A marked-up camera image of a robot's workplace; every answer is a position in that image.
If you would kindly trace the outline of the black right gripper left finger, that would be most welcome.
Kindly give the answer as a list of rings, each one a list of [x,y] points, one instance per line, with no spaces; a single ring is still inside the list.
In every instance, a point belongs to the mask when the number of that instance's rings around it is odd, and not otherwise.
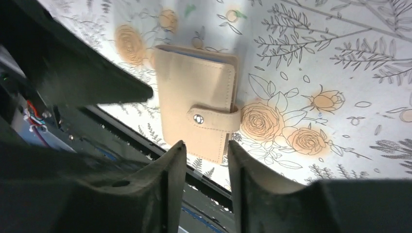
[[[187,151],[112,161],[35,146],[0,145],[3,233],[176,233]]]

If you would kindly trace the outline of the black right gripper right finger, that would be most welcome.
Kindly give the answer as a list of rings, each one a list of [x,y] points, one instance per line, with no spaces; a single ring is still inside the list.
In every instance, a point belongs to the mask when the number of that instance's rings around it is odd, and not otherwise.
[[[228,143],[239,233],[409,233],[410,180],[289,180]]]

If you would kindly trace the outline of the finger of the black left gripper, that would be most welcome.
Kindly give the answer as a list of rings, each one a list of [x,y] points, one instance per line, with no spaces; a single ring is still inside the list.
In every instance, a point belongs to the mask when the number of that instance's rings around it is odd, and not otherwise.
[[[153,90],[90,48],[35,0],[0,3],[0,43],[47,106],[146,102]]]

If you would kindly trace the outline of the beige card holder wallet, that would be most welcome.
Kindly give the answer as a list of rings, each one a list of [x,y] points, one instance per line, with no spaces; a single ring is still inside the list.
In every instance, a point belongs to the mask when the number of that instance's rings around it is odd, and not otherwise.
[[[158,45],[154,65],[164,141],[183,141],[189,154],[221,164],[240,129],[237,57]]]

